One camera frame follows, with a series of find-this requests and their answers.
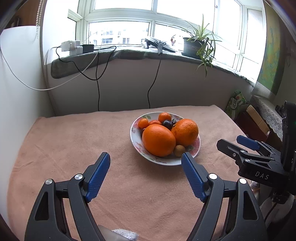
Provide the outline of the large rough orange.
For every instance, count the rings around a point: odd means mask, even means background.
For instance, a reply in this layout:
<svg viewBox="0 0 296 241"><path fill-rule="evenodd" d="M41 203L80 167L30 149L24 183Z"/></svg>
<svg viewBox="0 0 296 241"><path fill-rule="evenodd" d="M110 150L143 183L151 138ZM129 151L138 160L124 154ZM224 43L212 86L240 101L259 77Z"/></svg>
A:
<svg viewBox="0 0 296 241"><path fill-rule="evenodd" d="M175 136L177 145L187 147L194 144L198 137L199 129L193 120L182 119L173 126L171 132Z"/></svg>

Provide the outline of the brown longan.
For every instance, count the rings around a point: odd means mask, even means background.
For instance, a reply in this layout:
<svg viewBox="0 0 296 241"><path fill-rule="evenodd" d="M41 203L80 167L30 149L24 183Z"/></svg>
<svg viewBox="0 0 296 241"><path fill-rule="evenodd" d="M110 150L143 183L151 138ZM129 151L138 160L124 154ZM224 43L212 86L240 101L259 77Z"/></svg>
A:
<svg viewBox="0 0 296 241"><path fill-rule="evenodd" d="M174 151L173 151L173 153L176 157L181 157L182 154L185 152L186 152L186 148L182 145L176 145L174 148Z"/></svg>

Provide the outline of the large smooth orange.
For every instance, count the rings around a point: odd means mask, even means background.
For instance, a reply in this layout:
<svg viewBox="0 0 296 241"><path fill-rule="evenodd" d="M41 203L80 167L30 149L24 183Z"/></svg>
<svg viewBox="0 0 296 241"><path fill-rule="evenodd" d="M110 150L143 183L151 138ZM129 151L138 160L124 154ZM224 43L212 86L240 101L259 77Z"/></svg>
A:
<svg viewBox="0 0 296 241"><path fill-rule="evenodd" d="M176 146L176 138L166 127L152 124L144 129L142 143L152 155L166 157L173 152Z"/></svg>

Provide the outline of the mandarin with stem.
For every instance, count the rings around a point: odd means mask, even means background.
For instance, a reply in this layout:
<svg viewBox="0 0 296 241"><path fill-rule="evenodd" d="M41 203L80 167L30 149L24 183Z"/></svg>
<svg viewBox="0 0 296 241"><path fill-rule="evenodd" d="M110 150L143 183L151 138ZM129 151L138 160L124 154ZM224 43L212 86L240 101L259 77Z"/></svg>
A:
<svg viewBox="0 0 296 241"><path fill-rule="evenodd" d="M160 113L158 116L158 121L163 123L164 121L171 121L171 115L167 112Z"/></svg>

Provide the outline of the small mandarin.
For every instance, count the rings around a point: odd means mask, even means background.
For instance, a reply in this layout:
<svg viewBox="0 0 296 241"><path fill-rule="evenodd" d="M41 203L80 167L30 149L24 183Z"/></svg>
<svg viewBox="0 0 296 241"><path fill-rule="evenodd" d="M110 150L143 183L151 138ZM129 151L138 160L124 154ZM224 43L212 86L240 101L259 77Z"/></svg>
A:
<svg viewBox="0 0 296 241"><path fill-rule="evenodd" d="M149 121L147 118L141 118L137 125L139 129L143 130L149 126Z"/></svg>
<svg viewBox="0 0 296 241"><path fill-rule="evenodd" d="M161 125L162 123L159 120L152 120L149 122L149 125Z"/></svg>

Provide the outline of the small top mandarin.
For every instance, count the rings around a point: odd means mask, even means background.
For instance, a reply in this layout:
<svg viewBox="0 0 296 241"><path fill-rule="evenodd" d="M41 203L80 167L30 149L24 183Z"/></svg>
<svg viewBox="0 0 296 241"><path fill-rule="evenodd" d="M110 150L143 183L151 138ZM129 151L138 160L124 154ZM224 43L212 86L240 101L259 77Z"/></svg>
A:
<svg viewBox="0 0 296 241"><path fill-rule="evenodd" d="M137 125L139 129L143 130L149 126L149 121L147 118L141 118Z"/></svg>

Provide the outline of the cardboard box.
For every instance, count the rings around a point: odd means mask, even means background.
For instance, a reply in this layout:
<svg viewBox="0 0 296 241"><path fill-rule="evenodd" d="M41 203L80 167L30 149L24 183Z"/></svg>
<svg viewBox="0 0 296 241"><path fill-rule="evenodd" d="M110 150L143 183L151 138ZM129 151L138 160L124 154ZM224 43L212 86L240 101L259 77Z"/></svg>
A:
<svg viewBox="0 0 296 241"><path fill-rule="evenodd" d="M260 128L260 130L266 135L269 135L269 128L263 118L260 116L260 114L256 111L256 109L249 105L246 109L246 112L250 115L250 117L253 119L253 121L256 123L256 125Z"/></svg>

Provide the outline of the lace cloth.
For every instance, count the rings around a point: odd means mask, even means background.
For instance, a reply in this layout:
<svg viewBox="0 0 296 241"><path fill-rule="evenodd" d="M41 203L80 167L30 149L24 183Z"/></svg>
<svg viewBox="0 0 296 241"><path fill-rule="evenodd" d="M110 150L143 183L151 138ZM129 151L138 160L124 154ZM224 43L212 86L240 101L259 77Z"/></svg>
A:
<svg viewBox="0 0 296 241"><path fill-rule="evenodd" d="M276 112L275 106L268 99L256 95L251 97L251 102L258 107L262 118L282 141L282 117Z"/></svg>

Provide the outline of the green snack bag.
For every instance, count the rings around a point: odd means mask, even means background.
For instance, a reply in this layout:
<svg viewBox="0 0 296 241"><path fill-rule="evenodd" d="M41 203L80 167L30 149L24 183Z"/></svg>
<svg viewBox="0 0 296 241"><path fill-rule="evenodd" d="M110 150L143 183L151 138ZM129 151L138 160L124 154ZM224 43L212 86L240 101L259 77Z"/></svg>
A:
<svg viewBox="0 0 296 241"><path fill-rule="evenodd" d="M247 100L240 90L234 91L233 95L230 97L227 106L225 108L225 113L232 119L235 120L238 115L242 105L247 104Z"/></svg>

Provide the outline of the floral white plate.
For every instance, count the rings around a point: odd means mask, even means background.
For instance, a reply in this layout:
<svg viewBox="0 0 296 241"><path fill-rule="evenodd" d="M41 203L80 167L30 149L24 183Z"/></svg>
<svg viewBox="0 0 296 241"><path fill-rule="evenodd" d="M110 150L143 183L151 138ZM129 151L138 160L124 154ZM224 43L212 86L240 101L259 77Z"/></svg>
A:
<svg viewBox="0 0 296 241"><path fill-rule="evenodd" d="M144 144L142 143L142 132L144 130L138 127L138 122L142 118L146 118L148 121L157 120L159 114L162 112L164 111L154 111L154 112L145 113L139 116L130 127L130 140L134 148L137 150L137 152L148 161L156 163L158 165L163 165L163 166L178 166L178 165L181 165L181 157L176 157L173 153L171 153L166 157L154 156L145 149ZM183 117L177 114L174 114L174 113L169 113L169 114L171 115L172 119L175 121L180 121L184 119ZM200 147L201 147L201 140L200 140L200 135L198 135L194 144L186 147L186 151L189 152L194 158L197 156L200 150Z"/></svg>

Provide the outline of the potted spider plant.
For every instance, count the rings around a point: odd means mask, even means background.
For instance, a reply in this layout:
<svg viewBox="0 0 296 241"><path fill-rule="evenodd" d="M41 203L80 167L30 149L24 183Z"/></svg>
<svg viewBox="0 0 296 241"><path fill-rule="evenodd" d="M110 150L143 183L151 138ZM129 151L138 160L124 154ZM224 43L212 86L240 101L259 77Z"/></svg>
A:
<svg viewBox="0 0 296 241"><path fill-rule="evenodd" d="M197 66L196 70L203 66L205 77L208 75L208 67L213 67L212 62L215 58L216 54L216 43L222 42L222 38L216 35L213 31L208 31L207 27L209 23L205 25L204 15L202 15L201 25L197 25L196 27L191 24L189 21L184 21L190 25L191 31L188 28L184 28L179 25L171 25L172 27L177 27L182 31L188 33L189 37L184 37L185 45L188 45L191 48L192 53L186 53L185 47L183 54L190 57L197 57L201 63Z"/></svg>

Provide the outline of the white refrigerator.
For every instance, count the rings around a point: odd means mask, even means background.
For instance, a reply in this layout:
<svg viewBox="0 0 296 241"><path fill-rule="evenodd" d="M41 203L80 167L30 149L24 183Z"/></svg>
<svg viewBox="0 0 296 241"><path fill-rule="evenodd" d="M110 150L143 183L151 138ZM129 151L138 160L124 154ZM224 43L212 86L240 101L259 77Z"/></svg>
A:
<svg viewBox="0 0 296 241"><path fill-rule="evenodd" d="M53 116L45 92L39 28L22 26L1 33L1 215L8 221L9 179L25 136L40 117Z"/></svg>

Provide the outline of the black device on sill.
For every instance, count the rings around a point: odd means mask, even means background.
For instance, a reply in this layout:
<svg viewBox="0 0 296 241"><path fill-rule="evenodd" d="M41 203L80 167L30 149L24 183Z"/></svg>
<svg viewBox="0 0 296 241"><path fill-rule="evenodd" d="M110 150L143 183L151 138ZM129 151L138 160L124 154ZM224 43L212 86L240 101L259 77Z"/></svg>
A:
<svg viewBox="0 0 296 241"><path fill-rule="evenodd" d="M163 54L163 51L168 51L171 53L175 53L176 51L171 48L166 42L155 39L153 37L147 37L144 39L145 41L145 48L149 49L150 47L153 47L157 50L158 55Z"/></svg>

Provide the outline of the green windowsill cloth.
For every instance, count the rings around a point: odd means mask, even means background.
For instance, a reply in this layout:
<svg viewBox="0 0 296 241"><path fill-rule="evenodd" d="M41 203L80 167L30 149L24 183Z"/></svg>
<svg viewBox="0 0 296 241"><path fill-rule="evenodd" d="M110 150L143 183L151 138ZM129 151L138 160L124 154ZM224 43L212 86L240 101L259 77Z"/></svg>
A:
<svg viewBox="0 0 296 241"><path fill-rule="evenodd" d="M78 73L84 69L93 68L96 66L96 53L85 53L75 56L67 56L61 59L56 59L51 63L51 76L55 79L60 79ZM116 50L101 50L99 51L99 64L105 64L115 59L120 60L143 60L157 59L180 61L199 65L201 60L183 56L179 53L163 53L158 56L156 49L116 49Z"/></svg>

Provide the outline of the black power brick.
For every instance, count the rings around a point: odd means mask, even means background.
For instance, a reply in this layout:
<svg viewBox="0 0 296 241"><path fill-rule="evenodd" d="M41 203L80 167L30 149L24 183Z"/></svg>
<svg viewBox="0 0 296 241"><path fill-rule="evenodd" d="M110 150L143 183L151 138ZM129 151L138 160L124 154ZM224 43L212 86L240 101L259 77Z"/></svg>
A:
<svg viewBox="0 0 296 241"><path fill-rule="evenodd" d="M82 45L82 53L92 53L94 52L94 45L93 44L84 44Z"/></svg>

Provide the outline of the white power adapter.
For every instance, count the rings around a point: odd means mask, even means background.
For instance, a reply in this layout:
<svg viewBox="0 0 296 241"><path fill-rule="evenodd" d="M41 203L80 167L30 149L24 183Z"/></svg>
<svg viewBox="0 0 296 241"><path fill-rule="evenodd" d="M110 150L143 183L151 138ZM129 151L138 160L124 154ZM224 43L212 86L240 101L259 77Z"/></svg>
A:
<svg viewBox="0 0 296 241"><path fill-rule="evenodd" d="M80 45L80 40L65 41L61 44L62 52L69 51L70 56L83 54L83 47Z"/></svg>

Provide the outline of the wall map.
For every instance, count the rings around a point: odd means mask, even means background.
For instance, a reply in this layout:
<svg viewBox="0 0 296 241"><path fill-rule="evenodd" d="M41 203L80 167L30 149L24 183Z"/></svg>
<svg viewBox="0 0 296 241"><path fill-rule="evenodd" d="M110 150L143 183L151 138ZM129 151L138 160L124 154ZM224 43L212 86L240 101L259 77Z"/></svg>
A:
<svg viewBox="0 0 296 241"><path fill-rule="evenodd" d="M285 25L268 4L264 3L266 45L260 73L253 94L274 98L279 90L285 68Z"/></svg>

